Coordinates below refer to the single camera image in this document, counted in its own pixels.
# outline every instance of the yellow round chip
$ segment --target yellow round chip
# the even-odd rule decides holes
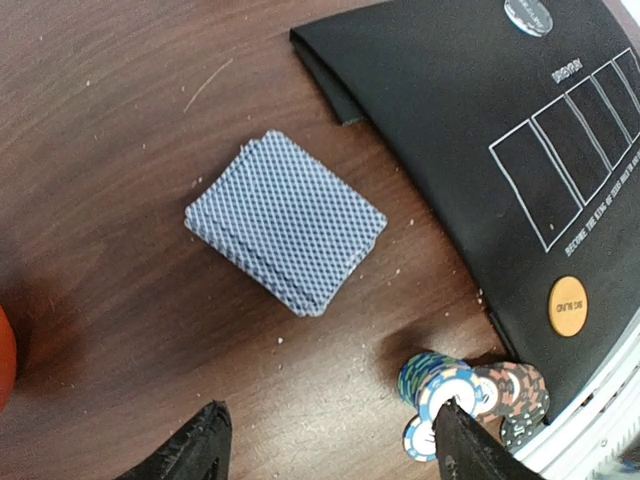
[[[582,282],[575,277],[558,280],[549,297],[553,329],[563,337],[573,337],[584,328],[588,312],[589,300]]]

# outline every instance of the scratch on table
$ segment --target scratch on table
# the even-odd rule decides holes
[[[218,70],[213,72],[213,75],[211,75],[209,78],[207,78],[207,80],[202,85],[200,85],[200,88],[196,91],[196,93],[193,94],[193,97],[191,97],[191,100],[189,100],[189,103],[187,103],[187,106],[184,107],[184,110],[183,110],[184,113],[187,113],[187,110],[189,110],[189,107],[193,104],[193,102],[196,101],[196,98],[198,98],[198,95],[200,95],[202,93],[202,91],[205,88],[207,88],[207,85],[209,85],[213,81],[213,79],[216,78],[220,72],[222,72],[222,70],[224,70],[229,65],[231,65],[232,62],[233,62],[233,58],[230,58],[227,61],[227,63],[225,63]]]

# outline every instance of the deck of cards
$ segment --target deck of cards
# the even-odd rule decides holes
[[[185,225],[299,316],[322,315],[386,217],[284,134],[252,140]]]

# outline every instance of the black mat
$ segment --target black mat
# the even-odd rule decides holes
[[[640,97],[640,71],[600,0],[546,6],[554,28],[541,38],[519,30],[503,0],[405,0],[291,39],[340,122],[368,117],[396,152],[506,345],[544,374],[555,417],[640,305],[640,165],[630,172],[640,103],[629,93]],[[570,339],[548,318],[567,275],[590,300]]]

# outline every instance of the brown wooden surface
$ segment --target brown wooden surface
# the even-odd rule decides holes
[[[335,125],[287,40],[367,3],[3,5],[0,303],[22,369],[0,415],[0,478],[112,478],[210,399],[232,412],[234,479],[437,478],[402,450],[397,371],[423,348],[502,347],[398,162],[368,126]],[[269,128],[389,217],[319,319],[182,225]]]

